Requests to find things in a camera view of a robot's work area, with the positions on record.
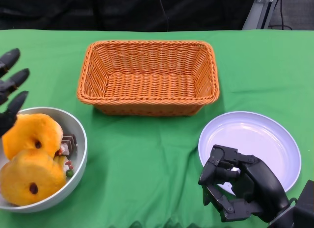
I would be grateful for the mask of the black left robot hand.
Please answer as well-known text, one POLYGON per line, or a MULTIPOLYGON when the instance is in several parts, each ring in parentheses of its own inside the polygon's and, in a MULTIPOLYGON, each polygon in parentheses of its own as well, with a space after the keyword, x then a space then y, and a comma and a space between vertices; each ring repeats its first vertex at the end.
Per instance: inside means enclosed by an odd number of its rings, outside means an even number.
MULTIPOLYGON (((16 64, 20 57, 20 50, 14 48, 0 57, 0 76, 4 76, 16 64)), ((29 77, 29 69, 22 69, 16 72, 7 80, 0 81, 0 103, 4 104, 10 94, 16 91, 29 77)), ((15 124, 17 114, 23 106, 28 91, 19 93, 7 106, 7 109, 0 114, 0 135, 3 136, 15 124)))

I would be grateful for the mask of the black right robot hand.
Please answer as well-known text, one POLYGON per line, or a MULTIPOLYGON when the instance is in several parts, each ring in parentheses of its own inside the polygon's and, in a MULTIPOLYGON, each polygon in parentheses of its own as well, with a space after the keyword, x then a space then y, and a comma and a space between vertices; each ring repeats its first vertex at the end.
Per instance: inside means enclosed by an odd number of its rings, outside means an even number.
POLYGON ((212 203, 222 222, 255 215, 269 223, 290 206, 271 169, 254 155, 241 154, 234 148, 214 145, 198 183, 203 204, 212 203))

